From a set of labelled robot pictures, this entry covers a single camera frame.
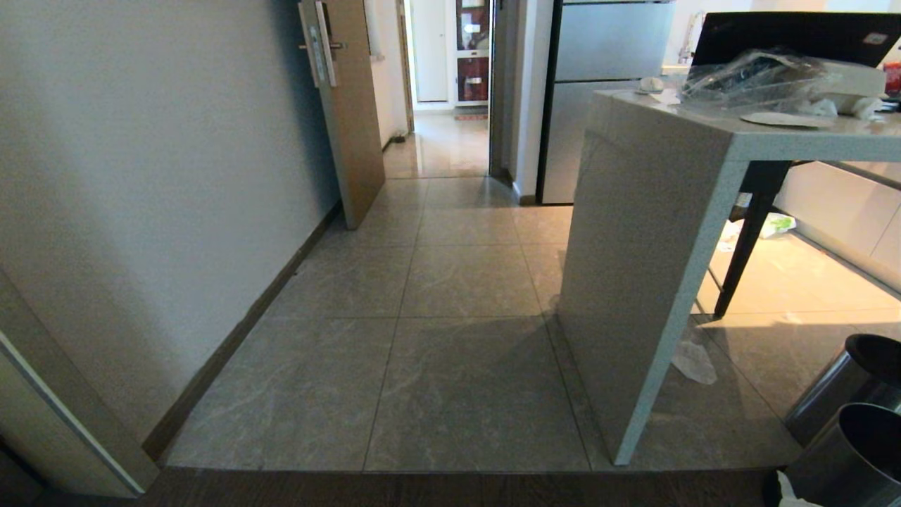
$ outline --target wooden door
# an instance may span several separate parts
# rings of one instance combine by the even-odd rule
[[[363,0],[303,0],[298,6],[344,217],[356,229],[385,183],[366,9]]]

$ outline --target refrigerator door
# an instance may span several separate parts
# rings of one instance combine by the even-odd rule
[[[635,89],[638,81],[558,83],[554,85],[542,204],[569,204],[576,194],[578,166],[588,123],[591,94],[604,89]]]
[[[555,81],[658,76],[674,4],[564,4]]]

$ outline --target kitchen island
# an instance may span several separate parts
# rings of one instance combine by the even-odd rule
[[[628,465],[749,163],[901,161],[901,122],[777,128],[632,91],[597,92],[591,108],[559,318],[609,454]]]

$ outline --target white countertop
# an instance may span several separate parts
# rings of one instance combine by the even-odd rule
[[[799,129],[752,124],[737,115],[690,106],[668,106],[629,90],[598,91],[596,96],[594,107],[609,109],[596,109],[590,116],[588,129],[596,132],[616,128],[609,121],[611,116],[618,119],[616,123],[643,121],[651,132],[658,132],[661,124],[677,127],[679,120],[684,120],[686,124],[702,125],[718,138],[728,137],[730,160],[901,161],[901,114],[897,113],[880,115],[873,121],[839,116],[828,128]],[[645,136],[641,142],[653,140]]]

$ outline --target tile floor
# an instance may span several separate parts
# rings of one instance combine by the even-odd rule
[[[485,176],[488,167],[488,120],[454,119],[453,113],[418,113],[415,134],[385,150],[389,178],[459,178]]]
[[[570,214],[518,207],[485,178],[389,180],[359,231],[327,231],[167,464],[614,469],[553,313]],[[712,260],[720,276],[728,255]],[[781,417],[842,340],[901,337],[896,297],[794,235],[758,243],[719,321],[700,312],[711,284],[686,332],[719,380],[670,369],[625,470],[783,465],[800,447]]]

